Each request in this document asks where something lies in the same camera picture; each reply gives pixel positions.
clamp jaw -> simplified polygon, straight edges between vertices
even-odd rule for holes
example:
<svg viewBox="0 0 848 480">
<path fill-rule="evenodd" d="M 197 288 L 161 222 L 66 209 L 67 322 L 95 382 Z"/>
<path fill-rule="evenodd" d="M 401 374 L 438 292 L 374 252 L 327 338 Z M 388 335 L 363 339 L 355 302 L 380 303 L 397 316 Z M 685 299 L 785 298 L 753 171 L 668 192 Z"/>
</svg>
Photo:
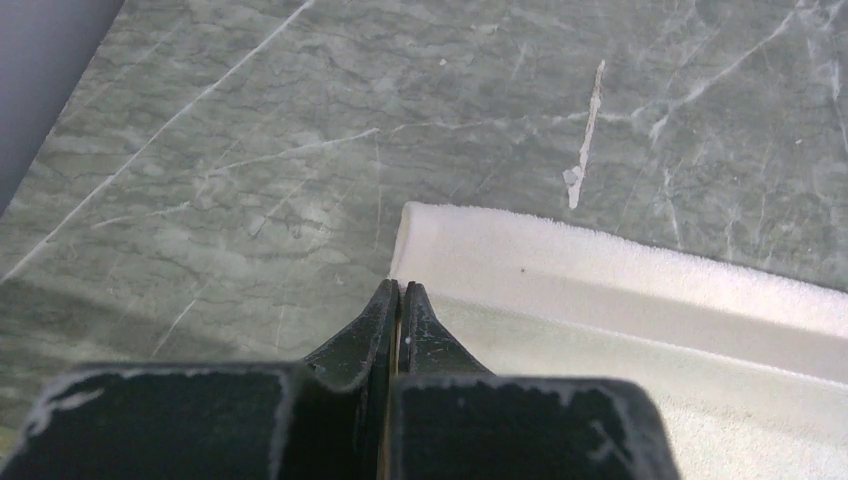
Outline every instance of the clamp jaw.
<svg viewBox="0 0 848 480">
<path fill-rule="evenodd" d="M 49 384 L 0 480 L 676 479 L 613 379 L 498 377 L 386 280 L 299 362 L 88 364 Z"/>
</svg>

black clamp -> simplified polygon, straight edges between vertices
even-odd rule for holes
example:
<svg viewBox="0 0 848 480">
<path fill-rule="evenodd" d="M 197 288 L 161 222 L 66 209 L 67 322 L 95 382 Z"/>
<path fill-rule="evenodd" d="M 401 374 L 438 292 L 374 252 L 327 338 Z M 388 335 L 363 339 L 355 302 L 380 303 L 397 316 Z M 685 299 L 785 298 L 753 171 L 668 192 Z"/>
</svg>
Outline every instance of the black clamp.
<svg viewBox="0 0 848 480">
<path fill-rule="evenodd" d="M 300 362 L 90 364 L 56 378 L 0 480 L 676 479 L 612 379 L 504 378 L 384 281 Z"/>
</svg>

white scratch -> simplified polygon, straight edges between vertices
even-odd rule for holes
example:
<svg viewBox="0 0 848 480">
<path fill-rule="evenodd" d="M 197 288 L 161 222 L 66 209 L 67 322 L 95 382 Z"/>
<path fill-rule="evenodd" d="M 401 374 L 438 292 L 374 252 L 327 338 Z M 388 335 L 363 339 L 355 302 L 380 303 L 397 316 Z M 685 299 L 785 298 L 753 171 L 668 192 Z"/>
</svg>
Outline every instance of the white scratch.
<svg viewBox="0 0 848 480">
<path fill-rule="evenodd" d="M 621 114 L 621 113 L 598 113 L 597 119 L 604 120 L 609 123 L 633 123 L 633 119 L 636 118 L 639 110 L 642 107 L 637 108 L 633 113 Z M 589 118 L 589 112 L 577 112 L 577 113 L 569 113 L 565 117 L 553 117 L 551 121 L 551 125 L 559 125 L 563 120 L 568 121 L 578 121 L 585 120 Z"/>
<path fill-rule="evenodd" d="M 683 242 L 680 240 L 680 227 L 677 224 L 677 209 L 674 208 L 674 202 L 671 201 L 671 195 L 668 191 L 668 185 L 671 182 L 672 175 L 668 173 L 668 169 L 663 169 L 663 176 L 665 177 L 665 181 L 663 182 L 663 193 L 665 194 L 665 202 L 668 205 L 669 209 L 671 209 L 671 227 L 674 229 L 674 236 L 677 239 L 677 248 L 679 250 L 683 249 Z"/>
<path fill-rule="evenodd" d="M 766 193 L 760 198 L 760 219 L 757 221 L 757 230 L 755 231 L 757 244 L 761 245 L 760 237 L 763 233 L 763 220 L 766 218 Z"/>
<path fill-rule="evenodd" d="M 347 191 L 344 193 L 344 195 L 342 195 L 342 198 L 338 199 L 338 200 L 336 201 L 335 205 L 333 205 L 333 208 L 331 208 L 331 209 L 330 209 L 330 213 L 328 213 L 328 214 L 327 214 L 327 216 L 328 216 L 328 217 L 332 217 L 332 216 L 333 216 L 333 214 L 334 214 L 334 213 L 336 213 L 336 209 L 338 209 L 338 208 L 339 208 L 339 205 L 341 205 L 341 204 L 342 204 L 342 202 L 344 202 L 344 201 L 345 201 L 345 199 L 348 197 L 348 195 L 350 195 L 350 192 L 352 192 L 352 191 L 353 191 L 353 189 L 354 189 L 354 187 L 356 187 L 357 185 L 359 185 L 359 181 L 351 182 L 350 186 L 347 188 Z M 324 222 L 324 223 L 322 223 L 322 224 L 321 224 L 321 228 L 320 228 L 320 229 L 318 229 L 318 233 L 319 233 L 319 234 L 321 234 L 321 235 L 323 235 L 323 234 L 324 234 L 324 232 L 326 232 L 326 231 L 327 231 L 327 223 L 326 223 L 326 222 Z M 316 243 L 316 242 L 315 242 L 315 241 L 313 241 L 313 242 L 310 244 L 310 247 L 309 247 L 309 248 L 314 247 L 314 246 L 315 246 L 315 243 Z"/>
<path fill-rule="evenodd" d="M 185 317 L 186 314 L 189 312 L 189 310 L 194 307 L 194 304 L 197 303 L 197 300 L 200 298 L 200 294 L 203 293 L 204 289 L 206 289 L 206 286 L 198 290 L 197 293 L 194 294 L 194 298 L 191 300 L 191 302 L 189 302 L 189 304 L 186 305 L 185 308 L 183 308 L 183 311 L 180 312 L 179 315 L 177 315 L 177 317 L 174 319 L 174 322 L 171 324 L 171 328 L 168 329 L 167 333 L 165 333 L 165 336 L 163 336 L 159 340 L 159 343 L 156 345 L 156 348 L 153 349 L 153 352 L 150 354 L 151 357 L 155 357 L 156 354 L 159 353 L 159 349 L 161 349 L 162 345 L 165 345 L 165 342 L 168 341 L 168 338 L 171 336 L 171 333 L 173 333 L 174 329 L 177 328 L 177 325 L 179 325 L 180 320 L 182 320 L 183 317 Z"/>
<path fill-rule="evenodd" d="M 765 176 L 766 167 L 769 164 L 769 155 L 771 154 L 771 148 L 774 146 L 774 141 L 777 139 L 777 133 L 783 129 L 783 125 L 786 123 L 786 118 L 783 118 L 780 121 L 780 125 L 771 132 L 771 137 L 769 137 L 769 143 L 766 145 L 766 149 L 763 152 L 763 160 L 760 164 L 760 175 Z"/>
<path fill-rule="evenodd" d="M 270 161 L 270 160 L 277 160 L 277 159 L 282 158 L 282 157 L 284 157 L 284 156 L 286 156 L 290 153 L 301 153 L 301 152 L 305 152 L 305 151 L 308 151 L 308 150 L 311 150 L 311 149 L 314 149 L 314 148 L 331 147 L 331 146 L 337 145 L 339 143 L 345 143 L 345 142 L 350 142 L 350 141 L 353 141 L 353 140 L 358 140 L 360 138 L 365 138 L 365 137 L 373 135 L 373 134 L 375 134 L 379 131 L 380 131 L 379 128 L 372 128 L 370 130 L 366 130 L 362 133 L 358 133 L 358 134 L 353 135 L 351 137 L 336 138 L 334 140 L 327 140 L 326 142 L 310 143 L 310 144 L 307 144 L 307 145 L 301 145 L 299 147 L 288 148 L 286 150 L 283 150 L 282 152 L 278 152 L 278 153 L 275 153 L 275 154 L 272 154 L 272 155 L 263 155 L 261 157 L 253 158 L 253 159 L 250 159 L 250 160 L 245 160 L 243 162 L 233 163 L 231 165 L 227 165 L 226 167 L 217 168 L 215 170 L 212 170 L 212 172 L 213 173 L 222 173 L 226 170 L 232 170 L 234 168 L 243 167 L 245 165 L 252 165 L 254 163 L 267 162 L 267 161 Z"/>
<path fill-rule="evenodd" d="M 286 306 L 280 307 L 280 323 L 277 324 L 277 340 L 274 342 L 274 350 L 280 351 L 280 333 L 283 331 L 283 319 L 286 316 Z"/>
<path fill-rule="evenodd" d="M 793 18 L 795 18 L 795 11 L 794 10 L 789 12 L 789 15 L 787 15 L 786 18 L 784 18 L 783 21 L 780 22 L 780 25 L 777 26 L 777 28 L 771 33 L 771 35 L 769 35 L 768 37 L 757 42 L 756 45 L 754 45 L 748 51 L 743 53 L 733 63 L 731 63 L 724 70 L 719 72 L 718 75 L 710 78 L 706 82 L 704 82 L 704 83 L 698 85 L 696 88 L 694 88 L 691 92 L 689 92 L 689 95 L 687 95 L 686 98 L 683 99 L 682 103 L 690 103 L 694 100 L 697 100 L 701 95 L 704 94 L 704 92 L 706 92 L 710 87 L 715 85 L 716 82 L 718 82 L 719 80 L 721 80 L 722 78 L 726 77 L 728 74 L 730 74 L 731 72 L 736 70 L 736 68 L 739 67 L 739 65 L 742 64 L 742 62 L 747 60 L 751 55 L 756 53 L 759 49 L 763 48 L 763 46 L 765 44 L 771 42 L 775 37 L 777 37 L 781 33 L 785 32 L 786 29 L 789 27 L 789 22 L 791 22 Z"/>
<path fill-rule="evenodd" d="M 473 128 L 473 127 L 480 127 L 480 126 L 483 126 L 483 125 L 490 125 L 492 123 L 496 123 L 496 121 L 483 120 L 483 121 L 480 121 L 480 122 L 460 123 L 460 124 L 456 124 L 456 125 L 452 125 L 450 123 L 445 123 L 445 122 L 405 123 L 403 125 L 399 125 L 399 126 L 393 128 L 392 130 L 390 130 L 389 131 L 389 139 L 391 140 L 391 138 L 394 136 L 394 134 L 400 132 L 401 130 L 407 129 L 407 128 L 438 127 L 438 128 L 444 128 L 446 130 L 454 131 L 454 130 L 460 130 L 460 129 L 463 129 L 463 128 Z"/>
<path fill-rule="evenodd" d="M 771 247 L 769 248 L 769 254 L 766 256 L 766 259 L 763 262 L 763 268 L 766 269 L 766 270 L 771 268 L 771 259 L 772 259 L 772 255 L 774 254 L 774 245 L 775 244 L 772 243 Z"/>
<path fill-rule="evenodd" d="M 495 176 L 495 174 L 498 173 L 498 171 L 501 169 L 501 167 L 504 166 L 505 163 L 506 162 L 501 162 L 501 163 L 498 164 L 497 167 L 493 168 L 489 172 L 489 174 L 486 175 L 486 178 L 484 178 L 483 181 L 480 182 L 480 185 L 477 185 L 477 188 L 475 188 L 474 191 L 471 192 L 471 195 L 476 195 L 477 193 L 479 193 L 480 190 L 482 190 L 483 187 L 485 187 L 489 183 L 489 181 Z"/>
<path fill-rule="evenodd" d="M 842 114 L 842 108 L 840 108 L 839 105 L 839 94 L 842 92 L 842 80 L 839 78 L 839 66 L 839 62 L 831 62 L 831 97 L 833 98 L 833 108 L 836 110 L 836 116 L 839 120 L 839 129 L 842 132 L 842 147 L 845 148 L 845 153 L 848 154 L 848 131 L 845 129 L 845 118 Z"/>
<path fill-rule="evenodd" d="M 724 229 L 725 234 L 725 244 L 727 246 L 727 260 L 733 261 L 733 225 L 736 223 L 736 220 L 739 220 L 739 203 L 736 203 L 730 209 L 730 222 L 728 222 L 727 227 Z"/>
<path fill-rule="evenodd" d="M 450 195 L 448 195 L 448 203 L 450 203 L 451 199 L 453 199 L 453 196 L 456 195 L 456 192 L 458 192 L 463 185 L 465 185 L 464 181 L 460 180 L 459 182 L 457 182 L 456 187 L 454 187 L 453 191 L 450 193 Z"/>
<path fill-rule="evenodd" d="M 842 6 L 844 4 L 845 4 L 845 0 L 840 0 L 838 3 L 835 3 L 835 4 L 826 8 L 828 19 L 827 19 L 827 23 L 825 23 L 822 26 L 822 30 L 830 31 L 830 28 L 833 24 L 833 21 L 838 17 L 839 10 L 842 9 Z"/>
<path fill-rule="evenodd" d="M 253 58 L 253 56 L 256 55 L 260 50 L 264 49 L 272 40 L 274 40 L 280 33 L 282 33 L 291 24 L 291 22 L 293 22 L 297 17 L 299 17 L 301 13 L 303 13 L 308 8 L 312 7 L 312 5 L 314 3 L 315 3 L 315 0 L 307 0 L 306 3 L 304 3 L 303 5 L 300 6 L 300 8 L 295 10 L 294 13 L 292 13 L 279 27 L 277 27 L 273 32 L 271 32 L 271 34 L 268 35 L 268 37 L 265 38 L 265 40 L 263 40 L 256 48 L 254 48 L 253 50 L 248 52 L 247 55 L 245 55 L 241 60 L 238 61 L 238 63 L 236 63 L 226 73 L 224 73 L 224 75 L 221 76 L 221 78 L 219 78 L 218 81 L 216 81 L 212 85 L 209 85 L 208 87 L 206 87 L 206 89 L 204 89 L 202 92 L 200 92 L 200 95 L 195 97 L 194 100 L 192 100 L 188 104 L 186 104 L 186 106 L 184 106 L 179 112 L 177 112 L 173 117 L 171 117 L 167 122 L 165 122 L 159 128 L 159 130 L 157 130 L 156 133 L 154 133 L 153 136 L 150 137 L 150 140 L 148 140 L 144 145 L 142 145 L 141 148 L 137 152 L 135 152 L 126 162 L 124 162 L 124 164 L 121 165 L 121 167 L 118 168 L 118 170 L 115 171 L 114 174 L 109 175 L 108 177 L 106 177 L 106 179 L 102 183 L 97 185 L 97 187 L 95 187 L 94 190 L 92 190 L 91 193 L 89 193 L 79 203 L 79 205 L 77 205 L 73 210 L 71 210 L 71 212 L 68 213 L 68 215 L 65 216 L 65 218 L 62 219 L 62 221 L 59 222 L 58 225 L 56 225 L 56 228 L 54 228 L 43 239 L 41 239 L 41 241 L 39 241 L 35 245 L 35 247 L 32 248 L 32 250 L 30 250 L 26 255 L 24 255 L 24 257 L 21 258 L 18 261 L 18 263 L 16 263 L 8 272 L 6 272 L 6 274 L 3 275 L 3 278 L 0 279 L 0 285 L 6 283 L 9 279 L 14 277 L 33 258 L 35 258 L 36 255 L 41 253 L 41 251 L 45 247 L 47 247 L 50 240 L 52 240 L 53 237 L 55 237 L 56 234 L 62 228 L 64 228 L 65 225 L 67 225 L 68 222 L 70 222 L 71 219 L 73 219 L 80 211 L 82 211 L 82 209 L 85 208 L 85 206 L 88 205 L 88 203 L 91 202 L 100 192 L 102 192 L 104 189 L 109 187 L 112 184 L 112 182 L 115 181 L 115 179 L 119 175 L 124 173 L 133 164 L 133 162 L 135 162 L 135 159 L 138 158 L 139 155 L 141 155 L 141 152 L 145 151 L 147 149 L 147 147 L 150 146 L 151 143 L 153 143 L 154 141 L 156 141 L 157 138 L 159 138 L 159 135 L 161 135 L 162 132 L 164 132 L 171 125 L 173 125 L 174 122 L 176 122 L 177 119 L 179 119 L 180 117 L 185 115 L 186 112 L 191 110 L 194 107 L 194 105 L 197 104 L 198 101 L 205 98 L 207 95 L 212 93 L 215 89 L 217 89 L 227 78 L 230 77 L 230 75 L 233 74 L 233 72 L 235 72 L 236 70 L 241 68 L 241 66 L 244 65 L 245 62 L 247 62 L 248 60 Z"/>
<path fill-rule="evenodd" d="M 633 194 L 636 193 L 636 187 L 639 186 L 639 180 L 642 179 L 642 174 L 645 173 L 646 164 L 643 163 L 641 168 L 639 168 L 639 174 L 636 175 L 636 180 L 633 181 L 633 188 L 630 189 L 630 194 L 627 195 L 627 200 L 624 201 L 624 208 L 621 209 L 621 219 L 627 218 L 627 208 L 630 207 L 630 201 L 633 199 Z M 621 228 L 621 220 L 619 220 L 618 225 L 616 225 L 613 234 L 618 234 L 618 229 Z"/>
<path fill-rule="evenodd" d="M 524 63 L 524 55 L 527 54 L 527 42 L 521 44 L 521 50 L 518 53 L 518 60 L 515 62 L 515 68 L 512 69 L 512 75 L 509 76 L 509 82 L 507 85 L 512 83 L 515 80 L 515 76 L 518 75 L 518 69 L 521 68 L 521 64 Z"/>
<path fill-rule="evenodd" d="M 135 62 L 133 62 L 132 64 L 127 65 L 127 66 L 125 66 L 123 69 L 121 69 L 121 72 L 120 72 L 120 73 L 118 73 L 118 75 L 116 75 L 116 76 L 115 76 L 115 78 L 113 78 L 113 79 L 112 79 L 112 81 L 110 81 L 110 82 L 106 83 L 105 85 L 102 85 L 100 88 L 98 88 L 98 89 L 94 92 L 94 94 L 91 96 L 91 98 L 89 98 L 88 100 L 86 100 L 86 101 L 85 101 L 82 105 L 80 105 L 78 108 L 74 109 L 74 111 L 73 111 L 73 112 L 71 112 L 71 113 L 70 113 L 67 117 L 65 117 L 64 119 L 62 119 L 62 123 L 67 123 L 67 122 L 68 122 L 68 121 L 70 121 L 72 118 L 74 118 L 74 117 L 75 117 L 75 116 L 76 116 L 79 112 L 81 112 L 81 111 L 85 110 L 85 108 L 86 108 L 89 104 L 91 104 L 91 102 L 93 102 L 93 101 L 97 100 L 98 98 L 100 98 L 100 96 L 101 96 L 101 95 L 103 95 L 104 93 L 106 93 L 106 91 L 107 91 L 107 90 L 109 90 L 110 88 L 112 88 L 112 85 L 114 85 L 114 84 L 115 84 L 118 80 L 120 80 L 120 79 L 124 78 L 124 76 L 125 76 L 125 75 L 126 75 L 126 74 L 130 71 L 130 70 L 132 70 L 133 68 L 135 68 L 136 66 L 138 66 L 138 64 L 139 64 L 139 63 L 141 63 L 141 62 L 145 61 L 145 60 L 147 59 L 147 57 L 149 57 L 150 55 L 152 55 L 152 54 L 153 54 L 153 52 L 155 52 L 156 50 L 158 50 L 158 49 L 159 49 L 159 47 L 160 47 L 160 46 L 162 46 L 162 44 L 163 44 L 163 43 L 165 43 L 165 42 L 166 42 L 169 38 L 171 38 L 171 35 L 173 35 L 173 34 L 174 34 L 174 32 L 176 32 L 176 31 L 177 31 L 177 29 L 179 29 L 179 28 L 180 28 L 180 26 L 182 26 L 182 24 L 183 24 L 184 22 L 185 22 L 185 18 L 181 18 L 181 19 L 180 19 L 180 21 L 179 21 L 179 22 L 177 22 L 177 24 L 176 24 L 176 25 L 174 25 L 174 28 L 172 28 L 170 32 L 168 32 L 167 34 L 163 35 L 163 36 L 162 36 L 162 38 L 161 38 L 161 39 L 159 39 L 159 41 L 158 41 L 158 42 L 156 42 L 156 44 L 155 44 L 155 45 L 153 45 L 153 47 L 151 47 L 149 50 L 147 50 L 146 52 L 144 52 L 144 54 L 142 54 L 142 55 L 141 55 L 141 57 L 139 57 L 139 59 L 138 59 L 138 60 L 136 60 L 136 61 L 135 61 Z"/>
<path fill-rule="evenodd" d="M 568 185 L 568 208 L 574 210 L 580 201 L 580 188 L 586 178 L 586 164 L 589 162 L 589 148 L 592 146 L 592 135 L 595 133 L 595 120 L 601 108 L 601 79 L 604 76 L 606 62 L 601 60 L 595 72 L 595 85 L 592 87 L 592 98 L 589 99 L 589 119 L 586 122 L 586 132 L 583 135 L 583 145 L 580 147 L 580 163 L 571 170 L 562 172 L 562 178 Z"/>
<path fill-rule="evenodd" d="M 117 256 L 115 256 L 115 261 L 112 262 L 112 266 L 109 267 L 109 271 L 106 272 L 106 278 L 112 278 L 112 273 L 114 273 L 115 269 L 118 268 L 118 263 L 120 263 L 121 257 L 123 255 L 123 253 L 119 253 Z"/>
<path fill-rule="evenodd" d="M 236 146 L 238 146 L 238 145 L 239 145 L 239 144 L 240 144 L 240 143 L 241 143 L 241 142 L 242 142 L 245 138 L 249 138 L 250 136 L 252 136 L 252 135 L 253 135 L 253 133 L 254 133 L 254 132 L 256 132 L 256 130 L 257 130 L 259 127 L 263 126 L 263 125 L 265 124 L 265 122 L 267 122 L 267 121 L 268 121 L 268 119 L 270 119 L 271 117 L 273 117 L 273 116 L 274 116 L 274 114 L 275 114 L 275 113 L 277 113 L 277 111 L 279 111 L 279 110 L 280 110 L 280 108 L 282 108 L 282 107 L 283 107 L 283 105 L 285 105 L 285 103 L 280 103 L 279 105 L 277 105 L 276 107 L 274 107 L 274 109 L 273 109 L 273 110 L 271 110 L 270 112 L 268 112 L 268 114 L 267 114 L 267 115 L 265 115 L 264 117 L 262 117 L 262 118 L 261 118 L 261 119 L 260 119 L 260 120 L 256 123 L 256 125 L 254 125 L 254 126 L 253 126 L 253 128 L 251 128 L 251 129 L 250 129 L 250 130 L 248 130 L 247 132 L 245 132 L 245 133 L 243 133 L 242 135 L 240 135 L 237 139 L 235 139 L 235 141 L 234 141 L 233 143 L 231 143 L 231 144 L 230 144 L 230 146 L 229 146 L 229 147 L 227 147 L 227 149 L 226 149 L 226 150 L 224 150 L 224 153 L 222 153 L 222 154 L 221 154 L 221 155 L 220 155 L 217 159 L 215 159 L 215 161 L 214 161 L 214 162 L 212 162 L 212 169 L 207 170 L 207 171 L 203 174 L 203 183 L 201 183 L 201 184 L 200 184 L 200 187 L 197 189 L 197 193 L 194 195 L 194 199 L 195 199 L 195 200 L 197 200 L 198 198 L 200 198 L 200 195 L 202 195 L 202 194 L 206 191 L 206 188 L 209 186 L 209 176 L 217 170 L 218 165 L 220 165 L 220 164 L 221 164 L 221 160 L 223 160 L 223 159 L 224 159 L 227 155 L 229 155 L 229 154 L 230 154 L 230 152 L 232 152 L 232 151 L 233 151 L 233 149 L 234 149 L 234 148 L 236 148 Z"/>
<path fill-rule="evenodd" d="M 697 55 L 698 52 L 700 52 L 701 49 L 704 48 L 704 46 L 706 46 L 707 44 L 712 42 L 713 39 L 715 37 L 717 37 L 720 32 L 721 32 L 721 26 L 719 26 L 718 28 L 713 30 L 713 32 L 710 35 L 706 36 L 703 40 L 701 40 L 698 43 L 698 45 L 695 46 L 695 48 L 691 52 L 689 52 L 684 58 L 681 59 L 681 61 L 677 65 L 677 67 L 675 67 L 674 71 L 668 77 L 668 83 L 666 83 L 666 85 L 665 85 L 665 91 L 666 92 L 668 92 L 668 90 L 671 88 L 671 83 L 674 82 L 674 78 L 677 77 L 677 74 L 680 72 L 680 69 L 686 67 L 686 65 L 689 64 L 689 61 L 692 60 L 692 58 L 694 58 L 695 55 Z"/>
<path fill-rule="evenodd" d="M 651 139 L 651 147 L 657 143 L 657 139 L 660 138 L 660 133 L 662 133 L 662 129 L 665 128 L 666 123 L 668 123 L 667 114 L 651 126 L 651 132 L 648 134 L 648 137 Z"/>
<path fill-rule="evenodd" d="M 98 228 L 105 227 L 106 225 L 111 225 L 113 223 L 122 222 L 124 220 L 135 220 L 137 218 L 145 218 L 145 217 L 162 217 L 162 216 L 168 215 L 169 213 L 182 212 L 185 209 L 187 209 L 189 207 L 189 205 L 191 205 L 191 202 L 183 202 L 183 203 L 177 205 L 176 207 L 170 207 L 170 208 L 166 208 L 164 210 L 158 210 L 156 212 L 145 213 L 144 215 L 126 215 L 126 216 L 123 216 L 123 217 L 110 218 L 109 220 L 104 220 L 100 223 L 95 223 L 94 225 L 92 225 L 89 228 L 91 230 L 96 230 Z"/>
<path fill-rule="evenodd" d="M 310 173 L 305 179 L 303 179 L 303 181 L 301 181 L 296 187 L 294 187 L 294 189 L 291 192 L 289 192 L 285 197 L 283 197 L 279 202 L 277 202 L 276 205 L 274 205 L 270 210 L 268 210 L 265 213 L 265 215 L 262 217 L 262 221 L 259 223 L 259 225 L 257 225 L 256 227 L 253 228 L 252 236 L 256 237 L 257 235 L 259 235 L 259 232 L 261 232 L 262 228 L 265 227 L 265 224 L 268 223 L 268 219 L 273 217 L 274 215 L 276 215 L 277 212 L 281 208 L 283 208 L 283 205 L 285 205 L 286 202 L 288 202 L 289 199 L 292 196 L 294 196 L 295 193 L 299 192 L 300 189 L 303 188 L 304 185 L 309 183 L 310 180 L 314 179 L 316 175 L 317 175 L 317 169 L 315 171 L 313 171 L 312 173 Z"/>
</svg>

gray wall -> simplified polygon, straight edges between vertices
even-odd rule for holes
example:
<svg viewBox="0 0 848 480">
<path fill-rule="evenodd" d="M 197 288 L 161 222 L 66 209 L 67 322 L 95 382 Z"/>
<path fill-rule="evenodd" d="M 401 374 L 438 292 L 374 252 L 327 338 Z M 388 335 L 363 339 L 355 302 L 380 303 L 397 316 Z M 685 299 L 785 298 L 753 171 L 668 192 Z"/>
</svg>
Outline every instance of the gray wall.
<svg viewBox="0 0 848 480">
<path fill-rule="evenodd" d="M 123 0 L 0 0 L 0 215 Z"/>
</svg>

marble countertop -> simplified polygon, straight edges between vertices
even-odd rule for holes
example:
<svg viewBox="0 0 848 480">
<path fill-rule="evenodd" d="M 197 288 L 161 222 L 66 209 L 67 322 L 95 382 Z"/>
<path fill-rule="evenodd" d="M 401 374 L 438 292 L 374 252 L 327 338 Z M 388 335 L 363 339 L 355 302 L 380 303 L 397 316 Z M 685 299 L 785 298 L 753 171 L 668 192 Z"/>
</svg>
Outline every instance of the marble countertop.
<svg viewBox="0 0 848 480">
<path fill-rule="evenodd" d="M 0 220 L 0 425 L 73 362 L 311 351 L 410 200 L 848 290 L 843 4 L 128 0 Z"/>
</svg>

